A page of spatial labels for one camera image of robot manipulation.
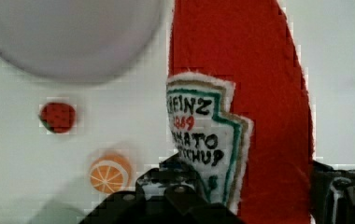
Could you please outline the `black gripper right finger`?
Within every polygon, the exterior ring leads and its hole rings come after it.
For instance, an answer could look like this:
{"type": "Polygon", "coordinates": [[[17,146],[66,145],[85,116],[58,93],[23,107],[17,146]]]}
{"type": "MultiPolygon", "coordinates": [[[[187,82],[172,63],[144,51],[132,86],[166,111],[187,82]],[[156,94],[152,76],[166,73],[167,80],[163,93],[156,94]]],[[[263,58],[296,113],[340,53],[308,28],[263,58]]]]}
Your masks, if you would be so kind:
{"type": "Polygon", "coordinates": [[[310,202],[316,224],[355,224],[355,169],[335,170],[314,161],[310,202]]]}

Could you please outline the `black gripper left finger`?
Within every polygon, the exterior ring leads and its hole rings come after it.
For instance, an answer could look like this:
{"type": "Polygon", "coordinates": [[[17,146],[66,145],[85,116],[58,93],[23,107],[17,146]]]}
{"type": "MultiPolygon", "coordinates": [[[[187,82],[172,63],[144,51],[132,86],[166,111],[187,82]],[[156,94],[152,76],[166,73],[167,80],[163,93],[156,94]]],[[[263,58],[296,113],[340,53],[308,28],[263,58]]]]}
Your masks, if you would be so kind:
{"type": "Polygon", "coordinates": [[[172,156],[135,181],[134,191],[115,192],[79,224],[245,224],[226,206],[209,203],[199,176],[172,156]]]}

